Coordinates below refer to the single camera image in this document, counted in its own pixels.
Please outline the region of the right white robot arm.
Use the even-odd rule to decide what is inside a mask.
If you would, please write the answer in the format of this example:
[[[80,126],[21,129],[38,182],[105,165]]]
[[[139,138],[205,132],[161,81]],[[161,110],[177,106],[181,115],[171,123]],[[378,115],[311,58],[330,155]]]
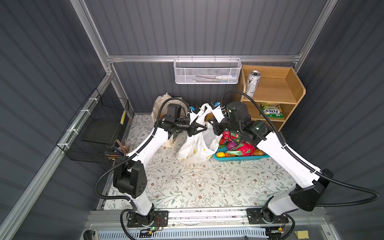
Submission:
[[[228,131],[242,141],[265,152],[283,167],[296,181],[289,191],[271,197],[263,206],[263,214],[280,216],[295,210],[311,212],[316,207],[338,208],[368,204],[378,200],[380,194],[374,190],[337,181],[328,169],[321,170],[296,153],[285,141],[272,121],[262,113],[263,121],[252,120],[248,107],[243,102],[231,102],[225,106],[220,101],[210,103],[214,118],[211,124],[217,135]],[[345,203],[320,204],[319,199],[332,183],[343,188],[370,194],[371,197]]]

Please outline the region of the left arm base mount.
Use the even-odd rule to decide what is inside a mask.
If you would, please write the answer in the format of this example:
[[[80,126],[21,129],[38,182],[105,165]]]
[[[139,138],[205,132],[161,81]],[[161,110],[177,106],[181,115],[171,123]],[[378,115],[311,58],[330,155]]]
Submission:
[[[167,227],[169,220],[169,211],[150,211],[147,216],[130,212],[127,215],[127,227]]]

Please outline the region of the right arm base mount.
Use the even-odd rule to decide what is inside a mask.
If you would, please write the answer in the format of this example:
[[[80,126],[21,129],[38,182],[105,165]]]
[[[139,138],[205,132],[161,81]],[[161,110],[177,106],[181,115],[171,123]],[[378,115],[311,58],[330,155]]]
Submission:
[[[289,222],[285,215],[276,216],[270,210],[263,208],[246,209],[249,224],[286,224]]]

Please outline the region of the cream canvas tote bag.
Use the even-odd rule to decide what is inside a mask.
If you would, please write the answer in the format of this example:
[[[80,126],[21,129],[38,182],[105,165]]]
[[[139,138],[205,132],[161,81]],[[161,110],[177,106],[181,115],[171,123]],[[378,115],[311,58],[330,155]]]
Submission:
[[[164,106],[163,108],[161,109],[161,106],[162,104],[167,100],[167,99],[170,99],[172,96],[170,96],[168,94],[168,92],[166,92],[165,94],[161,95],[161,96],[158,96],[154,102],[154,105],[153,105],[153,111],[151,113],[151,117],[152,117],[152,120],[153,120],[153,123],[155,123],[157,121],[157,116],[158,116],[158,113],[161,113],[160,114],[160,118],[163,116],[163,115],[166,115],[167,114],[167,111],[168,111],[168,105],[169,104],[180,104],[179,101],[176,101],[176,100],[171,100],[171,101],[168,101]],[[177,139],[177,136],[178,134],[175,133],[173,134],[162,146],[165,147],[165,148],[174,148],[176,146],[176,139]]]

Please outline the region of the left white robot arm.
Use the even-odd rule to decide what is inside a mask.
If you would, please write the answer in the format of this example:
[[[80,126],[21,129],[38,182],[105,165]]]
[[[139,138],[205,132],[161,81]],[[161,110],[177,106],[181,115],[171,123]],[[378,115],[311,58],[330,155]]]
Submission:
[[[129,201],[136,214],[140,216],[151,215],[154,206],[145,192],[148,180],[146,166],[156,151],[175,133],[187,132],[194,136],[207,129],[198,123],[197,118],[202,116],[202,108],[192,108],[180,98],[170,98],[161,105],[163,109],[166,103],[175,100],[186,105],[186,116],[181,118],[181,105],[169,104],[167,113],[158,113],[154,128],[150,135],[131,153],[116,158],[114,166],[104,173],[96,181],[94,192],[96,196],[104,200],[123,199]],[[113,185],[121,196],[107,196],[99,191],[101,180],[109,173],[113,173]]]

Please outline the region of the white plastic grocery bag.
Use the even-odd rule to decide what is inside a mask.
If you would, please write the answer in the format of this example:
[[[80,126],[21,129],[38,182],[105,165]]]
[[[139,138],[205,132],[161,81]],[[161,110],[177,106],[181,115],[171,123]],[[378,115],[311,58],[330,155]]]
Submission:
[[[212,113],[211,107],[206,103],[200,109],[199,117],[195,122],[206,126],[208,129],[197,135],[187,137],[176,155],[181,164],[205,163],[219,148],[222,135],[216,135],[212,124],[205,121],[206,116]]]

